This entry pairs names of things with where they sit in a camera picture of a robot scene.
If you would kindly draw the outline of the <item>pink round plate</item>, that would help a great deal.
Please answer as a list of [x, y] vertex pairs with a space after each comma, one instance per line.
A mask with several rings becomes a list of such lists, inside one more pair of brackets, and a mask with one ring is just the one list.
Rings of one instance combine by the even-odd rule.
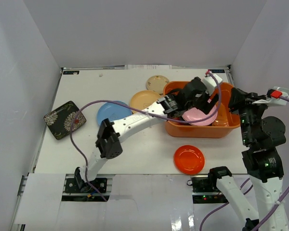
[[199, 109], [196, 108], [191, 108], [190, 110], [186, 111], [183, 115], [182, 115], [182, 119], [184, 121], [196, 121], [196, 120], [201, 120], [204, 118], [207, 118], [208, 116], [212, 116], [209, 119], [206, 119], [204, 121], [201, 122], [195, 122], [195, 123], [190, 123], [190, 125], [193, 126], [210, 126], [217, 118], [217, 114], [215, 113], [215, 110], [217, 109], [217, 106], [215, 105], [212, 110], [209, 112], [209, 114], [204, 114], [202, 111], [200, 111]]

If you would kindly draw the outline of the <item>beige patterned small plate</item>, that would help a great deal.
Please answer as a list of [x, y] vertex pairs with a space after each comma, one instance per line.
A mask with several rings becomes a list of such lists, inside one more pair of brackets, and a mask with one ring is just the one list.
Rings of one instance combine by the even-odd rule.
[[162, 75], [155, 75], [146, 81], [146, 88], [158, 94], [162, 94], [164, 87], [169, 83], [169, 79]]

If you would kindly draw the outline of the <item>orange small round plate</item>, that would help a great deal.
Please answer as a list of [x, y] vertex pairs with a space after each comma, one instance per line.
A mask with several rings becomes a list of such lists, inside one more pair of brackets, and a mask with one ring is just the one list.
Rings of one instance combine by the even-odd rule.
[[204, 154], [192, 145], [179, 147], [173, 155], [173, 161], [175, 167], [186, 175], [196, 175], [200, 173], [205, 166]]

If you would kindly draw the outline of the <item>peach round plate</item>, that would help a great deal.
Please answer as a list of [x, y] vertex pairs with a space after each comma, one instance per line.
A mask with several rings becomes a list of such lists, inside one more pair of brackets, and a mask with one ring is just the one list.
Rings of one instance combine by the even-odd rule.
[[143, 110], [156, 102], [161, 95], [151, 90], [143, 90], [134, 94], [130, 100], [129, 106], [138, 110]]

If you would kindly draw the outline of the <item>light blue round plate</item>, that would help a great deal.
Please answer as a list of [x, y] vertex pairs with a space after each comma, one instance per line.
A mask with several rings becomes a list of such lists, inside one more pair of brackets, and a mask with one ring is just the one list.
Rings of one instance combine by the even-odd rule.
[[114, 121], [123, 119], [131, 115], [132, 111], [129, 108], [115, 103], [105, 103], [99, 108], [96, 120], [98, 125], [100, 125], [101, 122], [106, 118], [108, 118], [110, 121]]

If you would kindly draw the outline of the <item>black floral square plate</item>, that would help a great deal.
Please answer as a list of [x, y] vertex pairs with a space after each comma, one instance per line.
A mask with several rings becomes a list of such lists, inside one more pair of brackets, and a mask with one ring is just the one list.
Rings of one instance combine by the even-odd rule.
[[43, 119], [56, 140], [68, 136], [72, 124], [72, 131], [75, 131], [87, 122], [85, 116], [83, 113], [79, 113], [79, 108], [73, 101], [68, 101], [52, 110]]

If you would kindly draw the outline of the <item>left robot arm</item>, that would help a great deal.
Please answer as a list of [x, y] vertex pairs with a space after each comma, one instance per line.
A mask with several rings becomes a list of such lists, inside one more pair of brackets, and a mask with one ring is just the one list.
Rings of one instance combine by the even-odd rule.
[[85, 165], [75, 170], [76, 187], [81, 192], [96, 191], [92, 181], [107, 160], [123, 152], [121, 143], [130, 136], [165, 120], [175, 121], [192, 108], [202, 111], [206, 119], [213, 117], [221, 104], [222, 81], [208, 72], [203, 79], [195, 77], [182, 89], [171, 90], [145, 109], [136, 110], [133, 115], [114, 121], [104, 119], [95, 142], [97, 154], [91, 160], [85, 159]]

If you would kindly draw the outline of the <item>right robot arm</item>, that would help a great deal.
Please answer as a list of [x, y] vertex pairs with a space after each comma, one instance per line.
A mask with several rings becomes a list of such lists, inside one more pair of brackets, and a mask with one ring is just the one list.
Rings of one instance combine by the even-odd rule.
[[244, 231], [288, 231], [282, 204], [284, 170], [277, 146], [286, 142], [284, 123], [277, 117], [263, 117], [271, 106], [284, 106], [289, 89], [273, 87], [266, 95], [232, 88], [228, 108], [240, 118], [242, 159], [255, 191], [257, 208], [246, 199], [225, 166], [210, 169], [208, 187], [221, 192], [233, 208]]

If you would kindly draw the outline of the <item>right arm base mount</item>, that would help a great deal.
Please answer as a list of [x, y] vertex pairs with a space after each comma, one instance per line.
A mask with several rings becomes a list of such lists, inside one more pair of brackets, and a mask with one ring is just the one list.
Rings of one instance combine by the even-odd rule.
[[217, 189], [213, 189], [207, 177], [192, 177], [186, 182], [192, 188], [193, 204], [224, 204], [225, 196]]

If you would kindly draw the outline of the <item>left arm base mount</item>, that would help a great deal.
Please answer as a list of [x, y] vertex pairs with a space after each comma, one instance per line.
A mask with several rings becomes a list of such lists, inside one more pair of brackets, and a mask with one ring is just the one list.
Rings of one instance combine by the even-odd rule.
[[62, 201], [63, 202], [106, 202], [109, 199], [109, 184], [107, 178], [97, 178], [91, 184], [103, 195], [100, 194], [87, 183], [79, 188], [75, 178], [66, 178]]

